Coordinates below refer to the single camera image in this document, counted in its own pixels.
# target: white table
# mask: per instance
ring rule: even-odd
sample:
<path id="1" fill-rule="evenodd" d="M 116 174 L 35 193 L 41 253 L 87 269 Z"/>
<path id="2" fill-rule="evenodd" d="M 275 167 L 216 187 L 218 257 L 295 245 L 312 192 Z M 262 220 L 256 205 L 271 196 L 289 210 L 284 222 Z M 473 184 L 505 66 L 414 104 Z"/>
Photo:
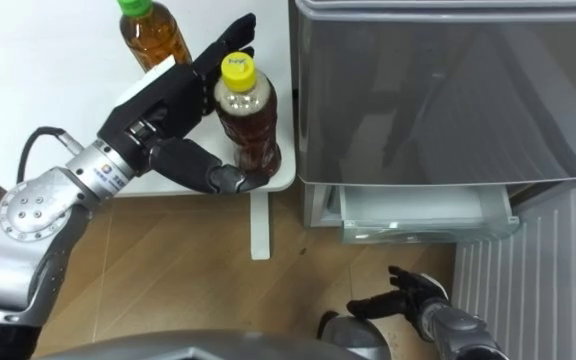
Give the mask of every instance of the white table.
<path id="1" fill-rule="evenodd" d="M 253 46 L 257 66 L 275 85 L 279 100 L 277 141 L 282 165 L 270 183 L 251 193 L 251 252 L 267 259 L 268 192 L 288 187 L 295 177 L 292 95 L 285 0 L 163 1 L 197 56 L 238 17 L 257 15 Z M 61 127 L 86 146 L 95 139 L 115 100 L 143 72 L 118 29 L 114 1 L 80 0 L 64 6 L 53 0 L 0 0 L 0 186 L 14 186 L 19 155 L 39 126 Z M 189 138 L 232 163 L 233 145 L 213 114 Z M 70 154 L 56 140 L 40 138 L 26 171 L 31 178 L 61 166 Z M 186 195 L 193 192 L 159 174 L 131 182 L 119 196 Z"/>

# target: black cable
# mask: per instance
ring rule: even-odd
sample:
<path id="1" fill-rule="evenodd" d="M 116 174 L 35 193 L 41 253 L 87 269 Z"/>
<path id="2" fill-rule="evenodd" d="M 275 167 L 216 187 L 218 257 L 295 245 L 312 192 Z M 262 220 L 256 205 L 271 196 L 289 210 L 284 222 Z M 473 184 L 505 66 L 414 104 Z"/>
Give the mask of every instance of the black cable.
<path id="1" fill-rule="evenodd" d="M 19 168 L 17 169 L 17 184 L 24 181 L 26 174 L 26 162 L 28 161 L 28 154 L 30 154 L 30 149 L 35 141 L 42 135 L 52 135 L 57 137 L 59 135 L 65 134 L 66 131 L 60 128 L 54 128 L 50 126 L 42 126 L 37 128 L 26 140 L 24 149 L 21 151 L 21 158 L 19 159 Z"/>

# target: robotic hand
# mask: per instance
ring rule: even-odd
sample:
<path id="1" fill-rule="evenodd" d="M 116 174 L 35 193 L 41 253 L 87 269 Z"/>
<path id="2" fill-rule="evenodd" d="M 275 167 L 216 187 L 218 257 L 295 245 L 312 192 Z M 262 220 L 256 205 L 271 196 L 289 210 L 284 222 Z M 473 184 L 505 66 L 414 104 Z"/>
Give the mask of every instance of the robotic hand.
<path id="1" fill-rule="evenodd" d="M 214 110 L 220 64 L 247 46 L 256 19 L 235 21 L 191 65 L 168 59 L 124 94 L 87 148 L 61 129 L 40 128 L 22 153 L 19 184 L 0 203 L 0 359 L 29 358 L 64 281 L 70 252 L 94 211 L 128 182 L 155 170 L 204 193 L 237 193 L 268 177 L 223 165 L 184 137 Z M 252 48 L 245 48 L 253 54 Z M 55 135 L 74 157 L 23 181 L 39 135 Z"/>
<path id="2" fill-rule="evenodd" d="M 442 360 L 508 360 L 486 323 L 448 302 L 446 290 L 426 274 L 388 268 L 398 290 L 365 300 L 350 301 L 348 311 L 358 319 L 403 314 L 419 336 L 434 342 Z"/>

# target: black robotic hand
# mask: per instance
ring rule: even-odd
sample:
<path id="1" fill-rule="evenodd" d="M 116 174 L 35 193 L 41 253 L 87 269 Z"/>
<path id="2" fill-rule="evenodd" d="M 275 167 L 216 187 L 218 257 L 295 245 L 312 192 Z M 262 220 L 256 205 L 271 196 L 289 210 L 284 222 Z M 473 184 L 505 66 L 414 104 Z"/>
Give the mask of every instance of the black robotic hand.
<path id="1" fill-rule="evenodd" d="M 422 313 L 431 304 L 448 304 L 444 288 L 426 274 L 411 273 L 397 266 L 388 267 L 390 284 L 398 290 L 365 300 L 350 301 L 346 307 L 358 319 L 379 319 L 403 314 L 421 338 L 429 341 L 422 329 Z"/>
<path id="2" fill-rule="evenodd" d="M 224 165 L 186 135 L 215 109 L 214 88 L 221 62 L 233 51 L 254 55 L 246 47 L 255 37 L 257 20 L 247 14 L 234 21 L 192 64 L 176 64 L 132 98 L 113 109 L 98 132 L 136 176 L 150 170 L 189 189 L 208 194 L 250 191 L 268 176 Z"/>

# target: refrigerator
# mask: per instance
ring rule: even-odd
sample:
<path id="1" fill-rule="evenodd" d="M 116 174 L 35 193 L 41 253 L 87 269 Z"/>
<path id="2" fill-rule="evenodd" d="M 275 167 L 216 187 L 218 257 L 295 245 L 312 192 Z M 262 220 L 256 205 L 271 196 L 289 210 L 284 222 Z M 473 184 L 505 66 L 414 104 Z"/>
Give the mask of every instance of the refrigerator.
<path id="1" fill-rule="evenodd" d="M 576 360 L 576 1 L 295 5 L 304 224 L 456 243 L 455 306 Z"/>

